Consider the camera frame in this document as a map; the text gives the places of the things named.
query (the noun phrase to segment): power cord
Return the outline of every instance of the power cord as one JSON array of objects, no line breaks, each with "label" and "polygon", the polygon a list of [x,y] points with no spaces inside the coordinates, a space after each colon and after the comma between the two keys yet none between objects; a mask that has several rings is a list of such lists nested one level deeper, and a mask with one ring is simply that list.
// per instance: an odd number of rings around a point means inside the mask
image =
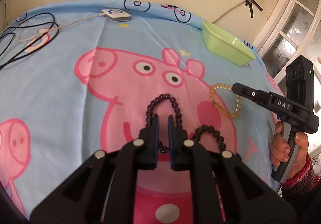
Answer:
[{"label": "power cord", "polygon": [[54,30],[56,30],[56,29],[62,29],[62,28],[71,26],[71,25],[73,25],[73,24],[75,24],[75,23],[77,23],[77,22],[81,22],[81,21],[88,20],[88,19],[95,18],[95,17],[102,17],[102,16],[106,16],[106,13],[95,14],[95,15],[92,15],[92,16],[90,16],[90,17],[88,17],[88,18],[82,18],[82,19],[76,20],[76,21],[74,21],[74,22],[71,22],[71,23],[69,23],[69,24],[67,24],[67,25],[64,25],[64,26],[61,26],[61,27],[53,27],[53,28],[51,28],[51,29],[49,29],[49,30],[46,30],[46,31],[44,31],[44,32],[36,35],[36,36],[32,36],[32,37],[30,37],[30,38],[22,39],[22,40],[19,39],[18,41],[19,41],[19,42],[29,41],[29,40],[35,39],[35,38],[37,38],[37,37],[39,37],[39,36],[41,36],[41,35],[43,35],[43,34],[46,34],[46,33],[50,32],[50,31],[54,31]]},{"label": "power cord", "polygon": [[231,10],[234,10],[235,8],[237,8],[238,6],[242,5],[246,3],[246,0],[243,0],[240,3],[237,3],[236,5],[234,5],[233,7],[229,8],[227,11],[225,11],[223,14],[221,14],[218,18],[216,18],[214,21],[212,21],[212,23],[214,24],[215,22],[217,22],[219,19],[221,19],[223,16],[225,16],[227,13],[229,13]]},{"label": "power cord", "polygon": [[[35,18],[35,17],[40,16],[40,15],[50,15],[50,16],[52,17],[52,21],[44,22],[44,23],[40,23],[40,24],[35,24],[35,25],[29,25],[29,26],[21,26],[22,24],[28,22],[30,19]],[[12,35],[11,40],[9,41],[9,43],[8,43],[7,46],[4,48],[4,50],[0,53],[0,57],[1,57],[1,56],[3,55],[3,53],[8,49],[8,47],[12,44],[13,39],[14,39],[14,37],[15,37],[15,35],[16,35],[16,34],[14,33],[14,31],[15,31],[16,29],[29,28],[29,27],[37,27],[37,26],[44,26],[44,25],[47,25],[47,24],[51,24],[50,27],[49,27],[49,30],[52,29],[53,26],[59,27],[59,25],[55,22],[55,17],[54,17],[54,15],[51,14],[51,13],[49,13],[49,12],[44,12],[44,13],[36,14],[36,15],[34,15],[34,16],[31,16],[31,17],[28,18],[28,19],[26,19],[26,17],[25,17],[25,19],[23,19],[17,26],[10,26],[10,27],[6,28],[6,29],[2,32],[2,34],[0,35],[0,42],[1,42],[1,40],[2,40],[3,38],[7,37],[8,35]],[[6,32],[7,30],[9,30],[9,29],[13,29],[13,30],[12,30],[11,32],[5,33],[5,32]],[[45,44],[43,44],[42,46],[38,47],[37,49],[33,50],[33,51],[30,52],[30,53],[27,53],[27,54],[25,54],[25,55],[22,55],[22,56],[18,57],[18,55],[20,55],[20,54],[21,54],[22,52],[24,52],[28,47],[30,47],[30,44],[27,44],[22,50],[20,50],[18,53],[16,53],[16,54],[15,54],[12,58],[10,58],[6,63],[0,65],[0,70],[3,69],[5,66],[7,66],[8,64],[10,64],[10,63],[12,63],[12,62],[15,62],[15,61],[17,61],[17,60],[19,60],[19,59],[22,59],[22,58],[24,58],[24,57],[27,57],[27,56],[29,56],[29,55],[31,55],[31,54],[39,51],[41,48],[43,48],[43,47],[45,47],[47,44],[49,44],[49,43],[57,36],[58,32],[59,32],[59,29],[57,29],[57,32],[54,34],[54,36],[51,37],[51,38],[49,39],[49,41],[46,42]],[[46,33],[42,34],[35,42],[37,42],[37,41],[40,40],[42,37],[44,37],[45,34],[46,34]]]},{"label": "power cord", "polygon": [[5,22],[7,23],[7,26],[9,25],[8,20],[7,20],[7,0],[4,2],[4,19]]}]

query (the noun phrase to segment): light green bowl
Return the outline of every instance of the light green bowl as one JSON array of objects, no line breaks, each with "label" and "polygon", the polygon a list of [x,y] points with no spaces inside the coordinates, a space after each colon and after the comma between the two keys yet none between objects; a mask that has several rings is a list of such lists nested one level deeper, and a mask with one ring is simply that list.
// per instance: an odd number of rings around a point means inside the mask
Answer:
[{"label": "light green bowl", "polygon": [[256,59],[241,40],[210,22],[203,21],[202,38],[209,51],[237,66]]}]

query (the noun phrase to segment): cartoon pig eye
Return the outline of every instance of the cartoon pig eye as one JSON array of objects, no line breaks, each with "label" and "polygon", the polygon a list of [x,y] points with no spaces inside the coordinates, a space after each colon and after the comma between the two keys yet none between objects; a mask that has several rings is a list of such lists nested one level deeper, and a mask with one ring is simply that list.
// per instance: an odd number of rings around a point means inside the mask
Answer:
[{"label": "cartoon pig eye", "polygon": [[181,87],[183,85],[182,75],[174,71],[165,71],[163,73],[164,81],[173,87]]},{"label": "cartoon pig eye", "polygon": [[138,60],[133,64],[134,71],[141,76],[150,76],[156,72],[155,66],[148,62]]}]

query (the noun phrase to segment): blue bedsheet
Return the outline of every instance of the blue bedsheet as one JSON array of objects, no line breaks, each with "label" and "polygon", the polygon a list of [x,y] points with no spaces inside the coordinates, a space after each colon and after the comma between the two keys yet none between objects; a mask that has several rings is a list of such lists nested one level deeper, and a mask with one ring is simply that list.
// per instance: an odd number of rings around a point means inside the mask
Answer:
[{"label": "blue bedsheet", "polygon": [[[240,116],[231,120],[208,99],[208,89],[215,83],[239,82],[279,93],[251,44],[244,42],[256,60],[237,67],[205,48],[201,18],[175,6],[148,2],[57,3],[30,10],[10,25],[50,12],[62,26],[105,8],[125,9],[132,19],[113,23],[97,17],[74,24],[40,51],[0,71],[0,179],[20,211],[28,217],[94,151],[118,150],[137,138],[146,124],[148,104],[166,93],[177,99],[190,137],[196,127],[212,124],[227,148],[278,190],[271,178],[268,148],[275,116],[242,99]],[[41,15],[28,25],[48,21],[49,15]],[[16,30],[0,64],[28,44],[18,38],[34,36],[40,28]],[[8,42],[9,38],[0,42],[0,51]],[[226,90],[217,93],[216,101],[234,111],[235,95]],[[167,144],[166,118],[174,111],[169,102],[155,111],[160,115],[160,139]],[[201,143],[218,151],[209,135],[204,134]],[[139,172],[135,223],[192,223],[189,197],[188,173],[172,172],[168,154],[160,154],[157,170]]]}]

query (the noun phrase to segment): yellow star print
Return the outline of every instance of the yellow star print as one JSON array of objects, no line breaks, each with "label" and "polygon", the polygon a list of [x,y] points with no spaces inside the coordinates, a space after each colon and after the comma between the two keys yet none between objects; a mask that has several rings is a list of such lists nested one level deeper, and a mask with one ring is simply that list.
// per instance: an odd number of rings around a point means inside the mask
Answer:
[{"label": "yellow star print", "polygon": [[188,53],[186,50],[182,49],[179,51],[182,56],[188,56],[188,58],[191,58],[191,54]]},{"label": "yellow star print", "polygon": [[129,27],[129,25],[127,25],[127,24],[119,24],[119,26],[124,27],[124,28]]}]

